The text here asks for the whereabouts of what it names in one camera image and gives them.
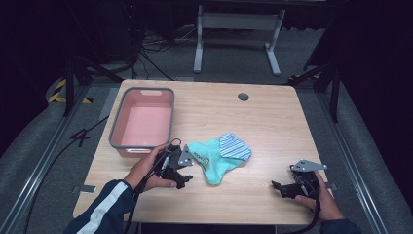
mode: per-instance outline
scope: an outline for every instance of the person's right hand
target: person's right hand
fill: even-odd
[[[327,190],[324,180],[322,180],[319,172],[315,172],[317,179],[319,180],[319,202],[321,204],[321,212],[319,213],[319,219],[328,221],[335,219],[345,218],[343,213],[337,206],[334,198],[331,196],[330,192]],[[304,206],[314,210],[316,208],[316,200],[297,195],[295,200]]]

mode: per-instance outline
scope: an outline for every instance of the teal cloth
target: teal cloth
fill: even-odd
[[[225,173],[235,169],[244,160],[221,157],[219,152],[219,139],[207,142],[191,142],[188,144],[189,152],[203,168],[206,182],[217,185],[221,182]]]

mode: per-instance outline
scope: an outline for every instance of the wooden table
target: wooden table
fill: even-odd
[[[97,147],[85,184],[95,194],[80,194],[74,216],[82,213],[103,185],[123,178],[136,158],[121,157],[109,133],[122,94],[129,87],[168,87],[175,92],[170,138],[182,145],[234,133],[252,150],[250,159],[228,172],[220,185],[208,185],[195,163],[180,172],[194,178],[183,189],[155,188],[139,197],[134,221],[170,223],[308,224],[313,214],[282,198],[271,180],[293,183],[289,165],[300,159],[320,163],[295,90],[287,86],[126,80],[122,83]],[[238,99],[239,93],[249,100]]]

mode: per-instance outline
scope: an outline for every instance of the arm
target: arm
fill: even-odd
[[[122,233],[124,214],[136,205],[134,189],[152,168],[159,151],[165,148],[160,145],[140,159],[123,180],[112,180],[103,187],[97,198],[88,209],[73,219],[64,233]],[[172,180],[151,176],[145,191],[154,187],[175,187]]]
[[[322,180],[321,175],[315,172],[316,177],[319,181],[319,201],[321,204],[321,211],[319,212],[319,219],[322,221],[321,229],[319,233],[321,234],[341,234],[341,233],[361,233],[359,227],[346,219],[343,213],[340,211],[334,198],[331,196],[330,192]],[[304,206],[314,210],[316,207],[316,201],[314,199],[297,195],[295,200]]]

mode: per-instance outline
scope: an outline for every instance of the white stripe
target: white stripe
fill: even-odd
[[[90,234],[95,233],[102,222],[103,216],[109,211],[109,209],[116,203],[121,194],[128,188],[123,182],[118,183],[109,195],[94,209],[91,214],[90,221],[77,233],[78,234]]]

